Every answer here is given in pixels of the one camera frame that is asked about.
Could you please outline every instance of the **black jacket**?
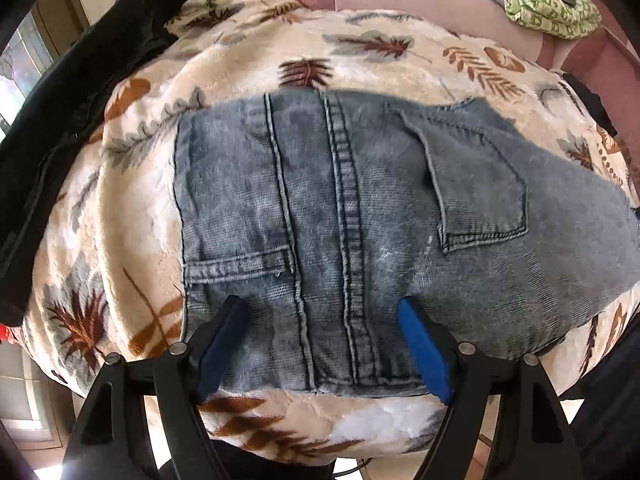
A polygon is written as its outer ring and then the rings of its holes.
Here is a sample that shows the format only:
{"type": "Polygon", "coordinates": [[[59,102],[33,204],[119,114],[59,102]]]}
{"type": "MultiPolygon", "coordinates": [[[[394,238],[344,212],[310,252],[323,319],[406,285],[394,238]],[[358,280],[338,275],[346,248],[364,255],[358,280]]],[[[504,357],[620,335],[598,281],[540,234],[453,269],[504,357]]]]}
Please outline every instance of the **black jacket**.
{"type": "Polygon", "coordinates": [[[38,82],[0,144],[0,323],[18,326],[49,214],[114,86],[171,45],[186,0],[117,0],[38,82]]]}

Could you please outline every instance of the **brown leaf print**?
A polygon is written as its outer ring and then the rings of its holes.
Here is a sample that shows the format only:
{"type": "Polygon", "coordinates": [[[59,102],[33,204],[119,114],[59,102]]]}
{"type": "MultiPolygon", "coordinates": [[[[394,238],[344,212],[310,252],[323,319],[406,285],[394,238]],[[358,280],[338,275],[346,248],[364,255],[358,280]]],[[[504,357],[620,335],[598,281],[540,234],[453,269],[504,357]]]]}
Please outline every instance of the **brown leaf print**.
{"type": "Polygon", "coordinates": [[[300,453],[300,454],[306,454],[310,449],[314,449],[316,447],[324,446],[328,442],[329,442],[329,439],[328,438],[324,438],[322,440],[313,440],[311,442],[303,442],[303,443],[300,443],[300,444],[292,444],[291,446],[289,446],[289,448],[292,449],[295,452],[300,453]]]}
{"type": "Polygon", "coordinates": [[[52,371],[51,371],[51,375],[53,375],[53,376],[54,376],[57,380],[59,380],[61,383],[63,383],[63,384],[68,384],[68,383],[66,382],[66,379],[65,379],[62,375],[60,375],[57,371],[52,370],[52,371]]]}
{"type": "Polygon", "coordinates": [[[89,144],[95,144],[96,142],[100,142],[102,140],[102,134],[103,133],[104,133],[104,124],[101,124],[91,134],[91,136],[87,140],[85,146],[88,146],[89,144]]]}
{"type": "Polygon", "coordinates": [[[617,176],[615,170],[611,167],[611,164],[607,160],[607,156],[602,151],[602,148],[598,149],[598,154],[600,155],[600,158],[602,160],[602,166],[605,169],[605,176],[611,179],[618,186],[623,187],[624,182],[619,176],[617,176]]]}
{"type": "Polygon", "coordinates": [[[321,89],[333,77],[328,59],[299,59],[286,61],[279,66],[281,87],[306,87],[321,89]]]}
{"type": "Polygon", "coordinates": [[[620,139],[617,142],[620,147],[620,153],[622,153],[622,158],[625,159],[626,166],[629,168],[629,180],[631,181],[629,188],[635,190],[636,196],[640,197],[640,167],[631,157],[631,152],[625,140],[620,139]]]}
{"type": "Polygon", "coordinates": [[[593,357],[593,348],[596,345],[596,338],[598,336],[598,315],[591,319],[591,330],[589,330],[589,338],[587,339],[587,348],[584,352],[584,360],[582,361],[582,367],[580,368],[580,377],[582,377],[589,368],[589,362],[593,357]]]}
{"type": "Polygon", "coordinates": [[[151,83],[141,77],[132,77],[118,91],[113,104],[104,111],[104,120],[111,121],[120,117],[134,101],[149,93],[151,83]]]}
{"type": "Polygon", "coordinates": [[[359,36],[323,34],[327,43],[337,43],[332,54],[338,56],[367,56],[370,62],[393,61],[401,58],[414,45],[409,36],[387,36],[377,30],[368,30],[359,36]]]}
{"type": "Polygon", "coordinates": [[[63,361],[71,354],[79,352],[89,368],[95,372],[98,367],[98,355],[104,357],[98,343],[104,336],[104,309],[107,302],[104,299],[104,291],[93,291],[89,301],[80,304],[78,292],[71,292],[71,312],[59,303],[54,303],[47,309],[51,320],[60,322],[63,328],[69,331],[69,336],[61,343],[61,347],[68,346],[63,361]]]}
{"type": "Polygon", "coordinates": [[[590,171],[595,171],[589,145],[584,137],[577,138],[568,132],[567,140],[558,139],[558,146],[562,148],[569,158],[580,162],[582,167],[590,171]]]}
{"type": "Polygon", "coordinates": [[[452,46],[446,48],[442,55],[449,58],[449,64],[456,64],[458,72],[462,72],[466,67],[468,78],[471,81],[478,81],[482,90],[490,90],[505,101],[524,94],[524,90],[487,66],[484,60],[466,48],[452,46]]]}
{"type": "Polygon", "coordinates": [[[259,397],[213,397],[200,406],[201,412],[246,413],[266,402],[259,397]]]}
{"type": "Polygon", "coordinates": [[[213,432],[214,436],[240,435],[251,430],[261,430],[276,422],[283,416],[235,416],[213,432]]]}
{"type": "Polygon", "coordinates": [[[56,205],[58,202],[62,202],[66,197],[66,192],[64,193],[60,193],[57,197],[56,197],[56,201],[53,203],[53,205],[56,205]]]}
{"type": "Polygon", "coordinates": [[[290,20],[290,16],[287,16],[290,12],[298,9],[303,9],[304,6],[299,2],[286,2],[284,4],[277,4],[276,6],[265,9],[258,19],[259,23],[265,23],[269,20],[275,20],[276,18],[282,18],[284,22],[289,24],[293,23],[290,20]]]}
{"type": "Polygon", "coordinates": [[[165,331],[162,328],[161,319],[163,317],[171,316],[179,312],[182,309],[183,297],[177,296],[176,298],[173,298],[172,300],[165,303],[158,312],[156,312],[156,310],[151,305],[151,301],[149,301],[149,298],[144,292],[142,292],[127,269],[123,268],[122,270],[126,278],[129,280],[129,283],[136,290],[143,303],[145,303],[152,317],[152,320],[129,341],[129,351],[135,357],[140,357],[141,355],[145,355],[148,358],[158,357],[162,352],[169,348],[169,339],[178,339],[180,337],[180,326],[182,323],[181,321],[172,324],[169,330],[165,331]],[[156,333],[160,335],[160,341],[157,341],[156,344],[147,351],[149,344],[153,341],[153,339],[155,339],[156,333]]]}
{"type": "Polygon", "coordinates": [[[290,439],[290,436],[296,434],[295,431],[284,430],[258,430],[242,444],[245,451],[259,451],[267,447],[271,442],[279,443],[284,439],[290,439]]]}
{"type": "MultiPolygon", "coordinates": [[[[277,4],[273,7],[268,7],[264,9],[257,20],[252,20],[247,23],[243,23],[238,27],[238,30],[247,30],[248,28],[257,27],[263,23],[271,22],[273,20],[277,20],[280,18],[283,23],[288,23],[292,25],[293,23],[301,23],[306,22],[308,20],[315,20],[316,18],[312,18],[309,16],[300,16],[298,14],[294,14],[294,11],[305,9],[306,7],[302,5],[300,2],[286,2],[284,4],[277,4]]],[[[235,43],[235,38],[238,38],[239,41],[244,40],[243,34],[235,34],[230,35],[228,38],[233,38],[235,43]]],[[[228,44],[229,39],[223,38],[223,44],[228,44]]]]}
{"type": "Polygon", "coordinates": [[[342,442],[338,442],[337,444],[331,444],[329,446],[324,447],[316,447],[307,452],[309,456],[317,456],[317,455],[330,455],[335,453],[343,452],[350,447],[357,446],[364,440],[361,438],[357,438],[354,440],[343,440],[342,442]]]}
{"type": "Polygon", "coordinates": [[[486,46],[484,48],[487,56],[500,68],[511,70],[512,72],[524,73],[524,65],[514,57],[507,56],[505,53],[497,50],[496,48],[486,46]]]}
{"type": "Polygon", "coordinates": [[[602,126],[596,124],[596,131],[602,139],[602,145],[604,146],[604,149],[607,150],[607,155],[613,155],[620,151],[620,146],[618,146],[616,139],[611,137],[602,126]]]}
{"type": "Polygon", "coordinates": [[[185,27],[215,27],[244,9],[244,4],[217,6],[216,0],[207,0],[207,7],[205,14],[189,20],[185,27]]]}
{"type": "Polygon", "coordinates": [[[613,320],[611,321],[611,330],[602,355],[607,355],[613,344],[618,340],[618,338],[620,338],[620,334],[625,327],[625,322],[626,314],[622,313],[622,303],[619,303],[616,313],[613,315],[613,320]]]}

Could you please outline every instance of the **stitching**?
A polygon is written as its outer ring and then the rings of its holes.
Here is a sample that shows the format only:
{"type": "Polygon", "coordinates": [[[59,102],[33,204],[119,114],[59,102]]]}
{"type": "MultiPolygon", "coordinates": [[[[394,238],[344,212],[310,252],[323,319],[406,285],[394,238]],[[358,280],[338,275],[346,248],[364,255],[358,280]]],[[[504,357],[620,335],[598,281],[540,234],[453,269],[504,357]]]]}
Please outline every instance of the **stitching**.
{"type": "Polygon", "coordinates": [[[285,266],[274,267],[273,269],[256,270],[255,272],[244,272],[242,274],[225,274],[216,278],[210,278],[208,276],[204,278],[189,278],[189,285],[209,285],[209,283],[226,283],[226,282],[238,282],[240,280],[250,280],[252,278],[260,278],[261,276],[268,276],[269,274],[275,274],[279,276],[286,271],[285,266]]]}
{"type": "Polygon", "coordinates": [[[466,99],[463,99],[462,101],[457,101],[455,103],[451,103],[450,105],[437,105],[434,106],[433,108],[436,108],[436,110],[442,110],[444,112],[450,111],[450,110],[458,110],[459,108],[465,108],[467,106],[469,106],[471,103],[473,103],[474,101],[478,101],[477,97],[467,97],[466,99]]]}
{"type": "MultiPolygon", "coordinates": [[[[404,124],[409,127],[416,135],[419,136],[420,140],[422,141],[423,147],[424,147],[424,152],[426,155],[426,161],[427,161],[427,165],[428,168],[430,170],[430,173],[432,175],[436,175],[436,172],[433,169],[433,165],[431,163],[431,157],[430,157],[430,153],[429,153],[429,149],[428,149],[428,143],[426,141],[426,139],[424,138],[422,131],[420,128],[418,128],[417,126],[415,126],[413,123],[411,123],[409,121],[409,119],[407,118],[406,114],[404,113],[404,110],[401,110],[399,108],[395,108],[395,107],[389,107],[389,109],[397,114],[400,115],[402,122],[404,122],[404,124]]],[[[444,120],[442,118],[433,118],[433,117],[429,117],[428,115],[423,115],[420,114],[420,117],[426,121],[428,121],[431,124],[434,124],[436,126],[438,125],[445,125],[445,126],[450,126],[451,128],[455,128],[458,131],[462,131],[462,132],[466,132],[466,133],[473,133],[476,134],[477,136],[481,137],[482,140],[484,140],[484,142],[486,142],[488,145],[490,145],[495,152],[500,156],[500,158],[503,160],[503,162],[507,165],[507,167],[511,170],[511,173],[513,173],[513,175],[516,177],[516,179],[522,184],[523,188],[524,188],[524,192],[522,193],[522,200],[521,200],[521,207],[520,207],[520,219],[518,220],[518,222],[520,223],[519,226],[517,226],[516,228],[513,228],[509,231],[503,231],[503,232],[495,232],[495,233],[487,233],[487,232],[466,232],[464,234],[460,233],[447,233],[447,220],[446,220],[446,213],[445,213],[445,209],[444,209],[444,201],[440,192],[440,187],[438,185],[438,179],[437,178],[432,178],[432,183],[433,183],[433,188],[436,192],[436,196],[438,199],[438,204],[440,206],[440,215],[442,218],[442,221],[440,222],[440,224],[438,225],[438,234],[440,235],[440,241],[442,244],[442,251],[444,253],[448,253],[449,251],[455,250],[457,249],[461,249],[464,247],[470,247],[470,246],[474,246],[474,245],[483,245],[483,244],[489,244],[493,241],[497,241],[497,240],[508,240],[508,239],[513,239],[513,238],[517,238],[519,236],[525,235],[526,233],[529,232],[529,221],[528,221],[528,201],[527,201],[527,195],[528,195],[528,191],[527,191],[527,183],[526,181],[518,174],[518,172],[516,171],[516,169],[511,165],[511,163],[508,161],[508,159],[504,156],[504,154],[500,151],[500,149],[498,149],[498,147],[491,142],[490,139],[488,139],[488,137],[484,134],[484,132],[482,132],[481,130],[479,130],[478,128],[472,127],[469,128],[468,126],[463,126],[461,124],[457,124],[454,123],[452,121],[447,121],[444,120]]]]}
{"type": "Polygon", "coordinates": [[[522,193],[522,200],[521,200],[522,203],[520,205],[520,219],[519,219],[520,225],[518,227],[513,228],[510,231],[497,232],[497,233],[491,233],[491,234],[478,233],[478,232],[469,232],[464,235],[449,233],[447,234],[448,239],[452,237],[461,237],[463,238],[463,240],[461,240],[460,242],[454,242],[452,244],[447,241],[447,247],[451,249],[463,248],[463,247],[468,247],[469,245],[473,245],[474,243],[486,244],[486,243],[491,243],[491,241],[493,240],[507,240],[507,239],[512,239],[512,238],[516,238],[516,237],[527,234],[529,232],[529,218],[528,218],[529,215],[528,215],[528,206],[527,206],[529,203],[529,201],[527,200],[528,186],[526,181],[518,174],[516,169],[509,162],[507,157],[504,156],[501,150],[498,149],[498,147],[491,141],[491,139],[489,139],[484,134],[484,132],[482,132],[479,128],[469,128],[468,126],[462,126],[461,124],[456,124],[452,121],[447,121],[441,118],[432,118],[427,116],[425,117],[425,119],[431,124],[435,124],[436,126],[438,124],[444,124],[445,126],[450,126],[451,128],[455,128],[459,131],[463,131],[466,133],[474,133],[477,136],[481,137],[482,140],[484,140],[487,144],[489,144],[495,150],[495,152],[498,155],[500,155],[500,158],[503,160],[503,162],[511,170],[511,173],[513,173],[513,175],[522,184],[522,187],[524,188],[524,191],[522,193]]]}
{"type": "Polygon", "coordinates": [[[336,145],[335,145],[335,130],[334,122],[331,117],[330,104],[326,95],[322,96],[322,103],[324,104],[324,113],[326,117],[327,133],[329,136],[329,147],[331,149],[332,167],[334,168],[334,188],[335,188],[335,200],[338,209],[338,232],[340,235],[340,256],[342,259],[342,304],[344,309],[342,312],[342,321],[347,333],[347,341],[349,342],[350,350],[350,367],[351,377],[354,382],[357,382],[356,378],[356,349],[353,340],[353,329],[351,327],[351,297],[350,297],[350,262],[349,262],[349,248],[346,240],[346,221],[344,219],[344,196],[342,189],[342,171],[340,170],[340,158],[338,157],[336,145]]]}
{"type": "Polygon", "coordinates": [[[269,132],[269,142],[271,144],[271,151],[273,153],[274,170],[276,173],[276,180],[278,183],[278,198],[280,200],[280,209],[282,211],[282,217],[287,229],[287,239],[289,242],[289,251],[291,254],[291,267],[294,270],[294,300],[296,303],[296,315],[298,318],[298,325],[300,330],[298,332],[300,338],[300,347],[302,348],[303,360],[305,361],[305,374],[306,374],[306,386],[308,390],[316,389],[316,379],[314,377],[314,365],[313,356],[311,353],[311,345],[308,339],[308,327],[306,324],[305,303],[302,298],[302,275],[300,273],[300,266],[298,265],[298,258],[296,254],[296,239],[293,232],[293,225],[291,222],[291,213],[289,209],[289,200],[287,197],[287,188],[284,182],[284,175],[282,172],[282,160],[280,158],[280,147],[275,135],[275,127],[273,124],[273,115],[271,110],[271,100],[269,94],[264,94],[264,107],[265,115],[267,119],[267,128],[269,132]]]}
{"type": "MultiPolygon", "coordinates": [[[[324,374],[321,375],[321,377],[322,377],[322,382],[325,382],[325,383],[339,384],[340,386],[352,385],[351,382],[346,381],[344,379],[329,377],[324,374]]],[[[419,386],[424,385],[420,376],[409,376],[409,377],[405,376],[405,377],[397,377],[397,378],[396,377],[376,377],[376,378],[373,378],[372,381],[365,380],[360,384],[365,386],[382,386],[382,385],[396,386],[396,385],[402,385],[402,384],[417,384],[419,386]]]]}
{"type": "Polygon", "coordinates": [[[178,209],[178,216],[180,217],[180,257],[182,258],[182,288],[184,290],[184,299],[182,300],[182,327],[180,328],[180,341],[184,341],[187,335],[187,319],[188,319],[188,297],[189,294],[187,292],[187,275],[186,275],[186,264],[184,263],[184,222],[182,221],[182,209],[180,209],[180,204],[178,203],[178,196],[175,191],[176,184],[176,176],[178,172],[178,164],[176,161],[177,151],[178,151],[178,137],[180,136],[180,124],[182,120],[178,121],[178,124],[175,129],[175,137],[174,137],[174,156],[172,157],[174,162],[174,184],[172,185],[173,195],[174,195],[174,203],[176,208],[178,209]]]}
{"type": "Polygon", "coordinates": [[[185,265],[190,267],[196,267],[196,266],[207,266],[207,265],[215,265],[215,264],[227,264],[231,262],[238,262],[240,260],[249,260],[251,258],[259,258],[260,256],[268,256],[268,254],[281,253],[282,251],[288,251],[288,250],[289,250],[289,246],[280,245],[279,247],[276,247],[274,249],[259,251],[257,253],[242,254],[241,256],[233,256],[232,258],[221,258],[219,260],[198,260],[197,262],[186,263],[185,265]]]}
{"type": "Polygon", "coordinates": [[[358,182],[358,173],[356,171],[356,167],[355,167],[355,161],[353,158],[353,149],[351,148],[351,141],[349,139],[348,133],[347,133],[347,128],[346,128],[346,122],[344,120],[344,110],[342,109],[342,104],[340,103],[339,100],[336,100],[336,104],[337,107],[340,110],[340,115],[342,118],[342,125],[343,125],[343,133],[344,133],[344,137],[346,139],[346,146],[347,146],[347,150],[348,150],[348,155],[349,155],[349,160],[351,161],[351,165],[353,168],[353,183],[354,183],[354,194],[355,194],[355,201],[356,201],[356,212],[357,212],[357,220],[358,220],[358,239],[356,240],[355,243],[357,243],[357,245],[360,248],[360,290],[362,291],[362,311],[361,311],[361,316],[362,316],[362,323],[364,325],[364,330],[365,330],[365,334],[367,335],[367,339],[369,340],[369,347],[371,348],[371,357],[372,357],[372,366],[373,366],[373,375],[374,377],[378,376],[378,371],[379,371],[379,367],[377,364],[377,357],[376,357],[376,351],[374,350],[374,346],[373,346],[373,339],[371,337],[371,330],[369,327],[369,320],[367,319],[366,316],[366,310],[365,310],[365,305],[366,305],[366,297],[365,297],[365,291],[366,291],[366,287],[365,287],[365,275],[364,275],[364,269],[365,269],[365,264],[364,264],[364,231],[362,229],[362,210],[360,208],[360,184],[358,182]]]}

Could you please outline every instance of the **jeans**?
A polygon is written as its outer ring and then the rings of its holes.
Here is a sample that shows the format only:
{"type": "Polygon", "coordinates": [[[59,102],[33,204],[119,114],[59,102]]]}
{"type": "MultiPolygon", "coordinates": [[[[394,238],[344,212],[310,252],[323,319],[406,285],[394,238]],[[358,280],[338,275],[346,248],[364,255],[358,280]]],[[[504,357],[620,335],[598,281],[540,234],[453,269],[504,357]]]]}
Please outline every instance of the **jeans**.
{"type": "Polygon", "coordinates": [[[183,337],[229,294],[250,323],[223,388],[421,394],[396,305],[514,358],[638,280],[625,195],[482,100],[283,90],[188,112],[175,139],[183,337]]]}

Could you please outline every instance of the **leaf pattern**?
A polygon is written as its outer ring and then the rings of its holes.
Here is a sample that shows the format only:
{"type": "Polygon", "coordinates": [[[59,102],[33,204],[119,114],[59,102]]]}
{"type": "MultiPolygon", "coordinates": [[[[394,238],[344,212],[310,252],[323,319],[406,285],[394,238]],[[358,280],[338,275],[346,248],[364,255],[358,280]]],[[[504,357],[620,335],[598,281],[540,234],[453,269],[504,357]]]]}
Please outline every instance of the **leaf pattern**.
{"type": "Polygon", "coordinates": [[[333,77],[328,59],[299,59],[286,61],[280,65],[281,87],[325,88],[333,77]]]}
{"type": "Polygon", "coordinates": [[[210,436],[221,438],[246,435],[244,442],[240,445],[242,449],[255,452],[274,445],[278,449],[278,457],[281,459],[292,452],[307,457],[336,454],[362,442],[362,440],[345,440],[329,444],[328,439],[309,441],[308,436],[296,434],[295,431],[278,430],[273,426],[285,419],[283,415],[248,414],[265,402],[265,399],[259,397],[216,395],[207,399],[207,402],[200,406],[200,411],[212,415],[220,413],[233,415],[215,430],[209,430],[210,436]]]}
{"type": "Polygon", "coordinates": [[[213,433],[214,436],[233,436],[251,430],[261,430],[283,420],[283,416],[235,416],[213,433]]]}
{"type": "Polygon", "coordinates": [[[622,331],[625,327],[626,323],[626,314],[622,312],[622,303],[618,304],[618,308],[616,309],[616,313],[613,315],[613,320],[611,320],[611,330],[609,331],[609,337],[607,338],[607,344],[604,347],[603,356],[609,353],[609,350],[613,346],[613,344],[620,338],[622,331]]]}
{"type": "Polygon", "coordinates": [[[62,342],[62,346],[68,346],[63,361],[66,361],[74,352],[79,352],[88,367],[95,372],[98,367],[98,355],[104,358],[98,343],[104,336],[106,307],[103,290],[94,290],[84,306],[81,305],[78,292],[72,290],[71,312],[61,303],[53,303],[47,308],[50,319],[60,322],[60,325],[69,332],[69,336],[62,342]]]}
{"type": "Polygon", "coordinates": [[[59,380],[61,383],[63,384],[68,384],[68,382],[66,382],[66,379],[60,375],[57,371],[52,370],[51,371],[51,375],[53,375],[57,380],[59,380]]]}
{"type": "Polygon", "coordinates": [[[212,397],[207,399],[201,412],[209,413],[245,413],[254,410],[266,402],[259,397],[212,397]]]}
{"type": "Polygon", "coordinates": [[[182,310],[184,298],[182,295],[177,296],[165,303],[162,308],[156,312],[151,305],[149,298],[144,292],[142,292],[138,284],[127,272],[127,269],[123,268],[122,270],[126,278],[129,280],[129,283],[136,290],[143,303],[145,303],[152,317],[152,320],[129,341],[129,351],[135,357],[140,357],[141,355],[144,355],[147,358],[158,357],[162,352],[169,348],[169,339],[178,339],[180,337],[180,327],[182,325],[182,320],[178,320],[175,321],[167,330],[164,330],[161,319],[167,316],[174,316],[180,312],[182,310]],[[147,348],[153,339],[155,339],[156,334],[160,335],[160,340],[147,351],[147,348]]]}
{"type": "Polygon", "coordinates": [[[227,36],[223,36],[220,38],[220,44],[225,46],[231,46],[240,43],[246,39],[246,34],[244,32],[232,32],[227,36]]]}
{"type": "Polygon", "coordinates": [[[596,131],[602,139],[602,145],[604,146],[605,150],[607,150],[608,155],[613,155],[614,153],[618,153],[620,151],[620,146],[616,142],[616,139],[611,137],[602,126],[596,124],[596,131]]]}
{"type": "Polygon", "coordinates": [[[571,133],[568,133],[567,136],[568,140],[558,139],[560,148],[562,148],[569,158],[579,162],[582,167],[590,171],[595,171],[587,140],[584,137],[577,139],[571,133]]]}
{"type": "Polygon", "coordinates": [[[616,171],[613,169],[611,163],[607,160],[607,155],[605,155],[602,148],[598,149],[598,154],[600,155],[600,159],[602,160],[602,167],[604,168],[605,176],[609,180],[612,180],[618,186],[623,187],[624,181],[616,174],[616,171]]]}
{"type": "Polygon", "coordinates": [[[135,132],[125,134],[123,139],[111,139],[104,147],[105,157],[114,168],[121,166],[123,171],[139,167],[164,134],[171,130],[180,115],[188,110],[198,110],[204,105],[204,92],[199,87],[194,88],[188,102],[177,99],[173,107],[165,105],[159,121],[141,122],[135,132]]]}
{"type": "Polygon", "coordinates": [[[100,142],[102,140],[102,134],[104,132],[104,124],[98,126],[95,131],[89,136],[89,139],[85,143],[85,146],[89,144],[95,144],[96,142],[100,142]]]}
{"type": "Polygon", "coordinates": [[[76,376],[79,383],[90,382],[99,359],[105,355],[100,343],[108,303],[100,273],[89,267],[81,252],[59,285],[44,286],[43,297],[60,367],[76,376]]]}
{"type": "Polygon", "coordinates": [[[345,22],[350,25],[359,25],[360,22],[365,20],[373,20],[374,18],[388,18],[390,20],[395,20],[396,22],[408,22],[409,20],[416,20],[418,22],[423,22],[424,19],[420,16],[415,16],[414,14],[407,14],[406,12],[364,12],[362,14],[356,14],[355,16],[351,16],[347,18],[345,22]]]}
{"type": "Polygon", "coordinates": [[[276,6],[269,7],[265,9],[260,17],[258,18],[258,24],[265,23],[270,20],[275,20],[276,18],[282,18],[282,21],[285,23],[293,23],[296,20],[302,21],[302,19],[297,16],[292,19],[292,15],[290,14],[294,10],[303,9],[304,6],[300,2],[286,2],[283,4],[277,4],[276,6]]]}
{"type": "Polygon", "coordinates": [[[593,357],[593,348],[596,346],[596,338],[598,336],[599,317],[600,316],[596,314],[596,316],[591,319],[591,329],[589,330],[589,338],[587,339],[587,348],[584,351],[584,360],[582,361],[582,366],[580,367],[580,377],[582,377],[589,369],[589,362],[593,357]]]}
{"type": "Polygon", "coordinates": [[[244,9],[244,3],[230,6],[218,6],[216,0],[207,0],[206,3],[209,10],[189,20],[185,27],[215,27],[244,9]]]}
{"type": "Polygon", "coordinates": [[[549,103],[564,96],[562,89],[553,83],[541,82],[536,84],[534,91],[538,101],[545,107],[545,110],[555,116],[551,111],[549,103]]]}
{"type": "Polygon", "coordinates": [[[520,72],[524,73],[525,68],[524,65],[515,57],[507,56],[505,53],[501,52],[497,48],[493,48],[492,46],[486,46],[484,48],[487,56],[500,68],[505,68],[507,70],[511,70],[512,72],[520,72]]]}
{"type": "Polygon", "coordinates": [[[625,160],[626,166],[629,170],[628,180],[630,180],[629,189],[633,189],[636,192],[636,196],[640,197],[640,167],[631,157],[629,147],[626,145],[625,139],[617,141],[620,147],[620,153],[625,160]]]}
{"type": "Polygon", "coordinates": [[[111,106],[104,111],[104,120],[111,121],[120,117],[134,101],[149,93],[151,83],[141,77],[132,77],[126,81],[118,91],[116,99],[111,106]]]}
{"type": "Polygon", "coordinates": [[[466,67],[466,74],[471,81],[477,80],[482,90],[490,90],[494,95],[499,95],[505,101],[524,94],[524,90],[501,74],[488,67],[484,60],[460,46],[446,48],[442,55],[449,57],[449,64],[456,64],[458,72],[466,67]]]}
{"type": "Polygon", "coordinates": [[[91,193],[94,192],[95,187],[98,184],[98,175],[99,175],[98,171],[95,171],[94,173],[91,174],[91,176],[89,177],[89,180],[87,181],[86,184],[84,184],[84,187],[80,191],[80,196],[78,197],[78,200],[71,208],[71,215],[70,215],[71,228],[75,233],[77,233],[78,229],[80,228],[80,217],[82,215],[82,212],[84,211],[84,206],[86,205],[86,201],[91,196],[91,193]]]}
{"type": "Polygon", "coordinates": [[[569,99],[571,99],[571,102],[574,104],[574,106],[578,108],[580,115],[584,117],[584,112],[582,111],[582,107],[580,106],[578,99],[574,96],[574,93],[569,89],[569,87],[563,81],[559,80],[558,84],[562,87],[562,89],[564,90],[564,93],[569,96],[569,99]]]}
{"type": "Polygon", "coordinates": [[[409,36],[387,36],[378,30],[368,30],[359,36],[349,34],[323,34],[327,43],[338,47],[332,54],[339,56],[367,56],[370,62],[400,59],[414,45],[409,36]]]}
{"type": "Polygon", "coordinates": [[[424,451],[427,449],[429,444],[433,442],[433,439],[438,434],[446,413],[446,409],[435,412],[432,423],[429,424],[419,436],[409,439],[409,442],[407,443],[408,447],[403,451],[403,453],[415,453],[417,451],[424,451]]]}

